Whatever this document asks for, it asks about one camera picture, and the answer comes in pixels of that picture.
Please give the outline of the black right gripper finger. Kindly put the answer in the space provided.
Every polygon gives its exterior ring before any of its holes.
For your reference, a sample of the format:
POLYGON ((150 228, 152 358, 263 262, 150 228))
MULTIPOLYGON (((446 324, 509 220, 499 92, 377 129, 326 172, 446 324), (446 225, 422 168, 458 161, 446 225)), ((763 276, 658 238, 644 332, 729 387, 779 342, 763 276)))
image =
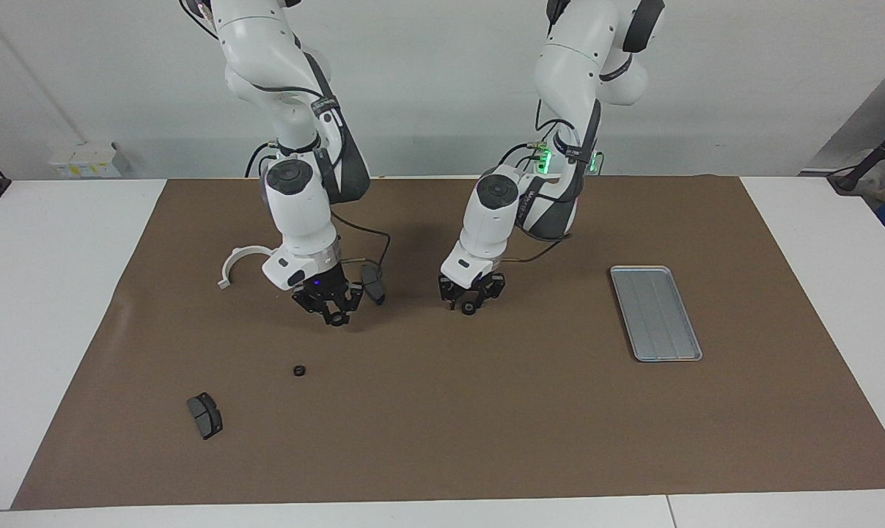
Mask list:
POLYGON ((322 315, 328 326, 332 325, 332 313, 329 303, 334 300, 331 292, 317 290, 293 290, 293 301, 308 313, 322 315))
POLYGON ((358 310, 364 287, 362 284, 347 284, 345 291, 336 297, 336 325, 342 326, 350 321, 350 314, 358 310))

